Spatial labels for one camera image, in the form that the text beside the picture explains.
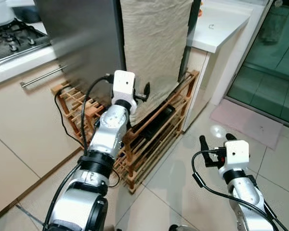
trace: stove burner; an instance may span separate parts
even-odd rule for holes
[[[48,45],[45,34],[17,19],[0,26],[0,64]]]

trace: floor mat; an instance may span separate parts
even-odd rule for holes
[[[254,138],[273,150],[283,128],[281,123],[225,99],[212,112],[210,118]]]

